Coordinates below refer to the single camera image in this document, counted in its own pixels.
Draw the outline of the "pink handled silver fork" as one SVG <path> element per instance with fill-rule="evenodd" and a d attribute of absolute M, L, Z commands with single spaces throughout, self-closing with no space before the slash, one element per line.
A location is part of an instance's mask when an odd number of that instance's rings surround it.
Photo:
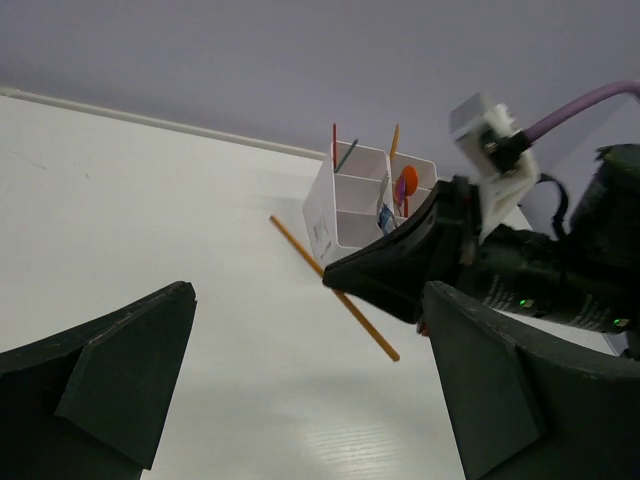
<path fill-rule="evenodd" d="M 380 215 L 385 208 L 393 210 L 392 181 L 389 169 L 385 171 L 380 183 L 380 189 L 376 203 L 376 214 Z"/>

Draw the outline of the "teal chopstick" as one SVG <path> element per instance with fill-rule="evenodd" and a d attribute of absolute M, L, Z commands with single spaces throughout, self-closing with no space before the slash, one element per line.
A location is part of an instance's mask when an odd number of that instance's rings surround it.
<path fill-rule="evenodd" d="M 348 160 L 348 158 L 350 157 L 352 152 L 355 150 L 355 148 L 358 145 L 358 143 L 359 143 L 359 140 L 358 139 L 354 139 L 351 142 L 351 144 L 348 146 L 348 148 L 345 150 L 345 152 L 343 153 L 341 158 L 339 160 L 335 161 L 335 165 L 334 165 L 334 172 L 335 173 L 339 173 L 340 172 L 341 168 L 346 163 L 346 161 Z"/>

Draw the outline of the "red orange chopstick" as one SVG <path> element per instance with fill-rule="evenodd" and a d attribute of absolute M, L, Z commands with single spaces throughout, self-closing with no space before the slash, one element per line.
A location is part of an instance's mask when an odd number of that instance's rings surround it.
<path fill-rule="evenodd" d="M 337 171 L 337 153 L 338 153 L 338 144 L 337 144 L 337 124 L 334 122 L 332 124 L 332 142 L 331 142 L 331 152 L 332 152 L 332 171 L 335 174 Z"/>

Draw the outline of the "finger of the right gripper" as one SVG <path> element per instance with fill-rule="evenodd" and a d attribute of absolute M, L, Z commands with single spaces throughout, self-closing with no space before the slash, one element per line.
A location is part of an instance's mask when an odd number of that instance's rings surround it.
<path fill-rule="evenodd" d="M 426 283 L 445 279 L 456 267 L 464 236 L 465 181 L 439 181 L 394 231 L 328 265 L 323 284 L 416 323 Z"/>

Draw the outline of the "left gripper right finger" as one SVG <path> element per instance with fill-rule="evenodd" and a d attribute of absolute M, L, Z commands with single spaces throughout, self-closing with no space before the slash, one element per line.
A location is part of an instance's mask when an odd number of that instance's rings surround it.
<path fill-rule="evenodd" d="M 466 478 L 638 478 L 638 362 L 441 282 L 425 286 L 423 310 Z"/>

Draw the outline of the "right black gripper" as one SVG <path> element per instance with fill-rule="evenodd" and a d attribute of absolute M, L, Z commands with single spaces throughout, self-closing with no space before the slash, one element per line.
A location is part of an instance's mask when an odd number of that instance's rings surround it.
<path fill-rule="evenodd" d="M 453 286 L 496 309 L 625 336 L 639 357 L 639 147 L 598 150 L 599 167 L 569 220 L 566 193 L 554 238 L 499 225 Z"/>

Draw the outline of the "orange plastic spoon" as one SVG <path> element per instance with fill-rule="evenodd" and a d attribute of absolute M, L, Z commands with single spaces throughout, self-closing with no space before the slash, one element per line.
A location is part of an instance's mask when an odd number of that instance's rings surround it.
<path fill-rule="evenodd" d="M 407 216 L 409 217 L 409 198 L 416 192 L 418 184 L 419 184 L 419 176 L 417 170 L 412 165 L 406 165 L 401 174 L 403 174 L 407 181 L 407 195 L 408 199 L 406 201 L 407 204 Z"/>

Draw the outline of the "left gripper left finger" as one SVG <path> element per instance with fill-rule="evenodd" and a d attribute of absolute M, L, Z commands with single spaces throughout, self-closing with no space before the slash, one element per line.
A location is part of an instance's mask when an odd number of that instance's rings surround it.
<path fill-rule="evenodd" d="M 138 479 L 151 469 L 196 293 L 175 282 L 1 355 L 4 479 Z"/>

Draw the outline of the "blue metal fork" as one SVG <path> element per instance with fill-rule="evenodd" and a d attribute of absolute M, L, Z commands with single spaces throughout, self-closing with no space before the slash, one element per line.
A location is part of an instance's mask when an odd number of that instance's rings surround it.
<path fill-rule="evenodd" d="M 397 228 L 395 214 L 387 204 L 383 204 L 379 209 L 377 223 L 384 235 L 390 234 Z"/>

